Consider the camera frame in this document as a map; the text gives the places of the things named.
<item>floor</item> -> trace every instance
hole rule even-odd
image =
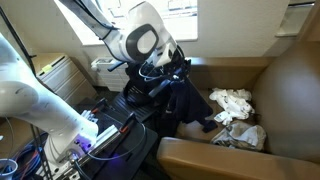
[[[106,98],[107,101],[112,101],[119,92],[109,91],[107,87],[95,87],[98,92],[97,100]],[[149,129],[153,129],[152,123],[145,123],[145,126]],[[140,170],[137,172],[133,180],[170,180],[170,178],[164,173],[160,164],[156,159],[157,145],[151,150],[149,155],[146,157],[144,163],[141,165]]]

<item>table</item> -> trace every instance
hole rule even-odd
[[[75,109],[78,112],[91,109],[96,101],[86,98]],[[126,120],[126,116],[112,110],[105,108],[96,114],[99,119],[97,122],[99,126],[99,133],[102,129],[114,124],[120,127]],[[140,124],[136,123],[132,127],[128,137],[120,144],[116,150],[115,155],[121,155],[128,150],[132,149],[143,137],[143,128]],[[110,161],[97,161],[91,160],[83,166],[84,172],[92,179],[116,179],[116,180],[129,180],[132,179],[140,168],[140,165],[148,155],[149,151],[157,141],[157,133],[146,128],[145,136],[141,144],[132,153]],[[116,145],[116,142],[108,146],[99,155],[109,155],[109,150]]]

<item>brown leather couch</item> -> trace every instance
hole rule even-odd
[[[208,99],[212,88],[252,92],[267,139],[263,152],[210,144],[196,122],[162,138],[157,158],[172,179],[320,179],[320,44],[296,43],[277,58],[193,58],[190,78]]]

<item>crumpled white cloth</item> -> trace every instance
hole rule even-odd
[[[217,134],[211,143],[230,148],[261,151],[265,139],[266,132],[261,126],[234,121]]]
[[[229,125],[233,118],[247,119],[250,112],[254,113],[252,106],[247,103],[251,100],[251,93],[244,89],[234,91],[214,88],[209,98],[217,101],[224,109],[214,117],[214,120],[222,122],[223,125]]]

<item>couch armrest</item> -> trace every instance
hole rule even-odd
[[[239,149],[165,137],[157,158],[172,179],[318,179],[320,166]]]

